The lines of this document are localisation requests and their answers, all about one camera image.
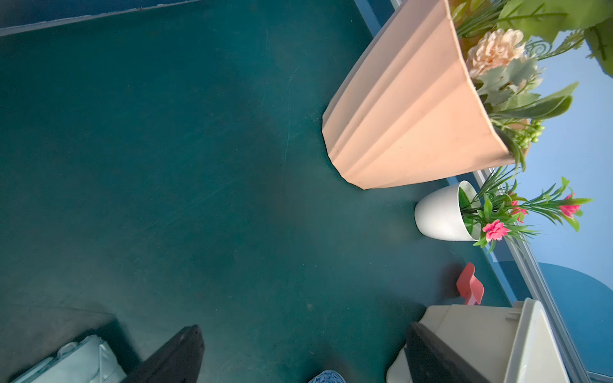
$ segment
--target blue sneaker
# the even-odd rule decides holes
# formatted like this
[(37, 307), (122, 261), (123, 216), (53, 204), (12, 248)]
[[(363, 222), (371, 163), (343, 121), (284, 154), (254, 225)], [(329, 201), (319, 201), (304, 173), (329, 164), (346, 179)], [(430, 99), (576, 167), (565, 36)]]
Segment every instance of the blue sneaker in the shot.
[(347, 383), (336, 371), (325, 370), (321, 374), (312, 378), (309, 383)]

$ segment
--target large pink pot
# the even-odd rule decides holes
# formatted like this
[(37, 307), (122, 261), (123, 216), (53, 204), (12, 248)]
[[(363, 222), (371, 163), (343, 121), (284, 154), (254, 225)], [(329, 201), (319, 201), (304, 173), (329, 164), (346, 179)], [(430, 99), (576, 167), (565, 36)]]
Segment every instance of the large pink pot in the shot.
[(468, 76), (447, 0), (406, 0), (330, 101), (332, 163), (362, 189), (513, 163)]

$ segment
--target red dustpan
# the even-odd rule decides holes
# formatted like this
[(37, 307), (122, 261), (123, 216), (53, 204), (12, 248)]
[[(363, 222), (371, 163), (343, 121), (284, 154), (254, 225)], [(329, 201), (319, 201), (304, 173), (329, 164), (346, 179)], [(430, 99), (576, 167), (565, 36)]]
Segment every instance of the red dustpan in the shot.
[(455, 286), (462, 298), (466, 300), (465, 305), (481, 304), (485, 289), (483, 284), (474, 276), (474, 265), (472, 263), (469, 262), (466, 265)]

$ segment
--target white flower pot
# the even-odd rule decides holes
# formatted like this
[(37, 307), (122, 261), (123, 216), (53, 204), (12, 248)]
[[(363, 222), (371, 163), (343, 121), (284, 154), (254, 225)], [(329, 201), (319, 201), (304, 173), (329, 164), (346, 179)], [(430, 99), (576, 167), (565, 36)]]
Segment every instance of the white flower pot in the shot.
[[(472, 233), (469, 233), (464, 226), (458, 197), (460, 188), (464, 190), (469, 200), (477, 195), (473, 185), (462, 181), (439, 189), (417, 203), (415, 222), (422, 234), (444, 241), (479, 240), (481, 226), (475, 225)], [(474, 208), (479, 206), (481, 206), (480, 202), (473, 203)]]

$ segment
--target light blue cloth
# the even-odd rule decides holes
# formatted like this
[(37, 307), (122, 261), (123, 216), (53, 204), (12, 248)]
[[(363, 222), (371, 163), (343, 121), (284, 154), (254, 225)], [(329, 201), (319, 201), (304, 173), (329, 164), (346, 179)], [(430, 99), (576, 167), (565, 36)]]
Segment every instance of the light blue cloth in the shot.
[(96, 335), (71, 342), (12, 383), (120, 383), (123, 372), (109, 344)]
[(312, 378), (309, 383), (347, 383), (336, 371), (325, 370), (321, 374)]

